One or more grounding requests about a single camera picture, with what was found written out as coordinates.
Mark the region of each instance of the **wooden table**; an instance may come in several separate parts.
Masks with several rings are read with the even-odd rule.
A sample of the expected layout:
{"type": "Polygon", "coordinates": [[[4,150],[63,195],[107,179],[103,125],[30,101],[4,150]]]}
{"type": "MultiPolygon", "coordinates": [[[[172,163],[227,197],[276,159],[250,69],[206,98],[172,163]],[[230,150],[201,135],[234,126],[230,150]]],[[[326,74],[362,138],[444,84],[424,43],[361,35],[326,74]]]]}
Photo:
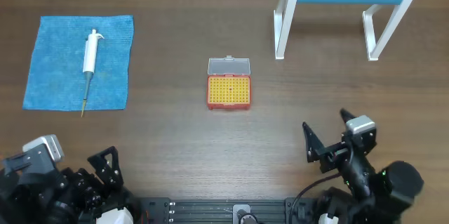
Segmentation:
{"type": "MultiPolygon", "coordinates": [[[[324,177],[306,162],[301,123],[326,144],[340,139],[338,110],[377,123],[376,169],[413,164],[424,190],[404,223],[444,223],[449,208],[449,0],[415,0],[378,62],[368,62],[367,6],[298,6],[284,61],[274,60],[278,0],[0,0],[1,155],[54,133],[60,168],[115,145],[126,186],[151,197],[283,199],[324,177]],[[134,15],[124,111],[24,111],[43,15],[134,15]],[[253,105],[209,111],[208,59],[250,58],[253,105]]],[[[375,18],[377,33],[389,12],[375,18]]],[[[344,188],[341,179],[329,186],[344,188]]]]}

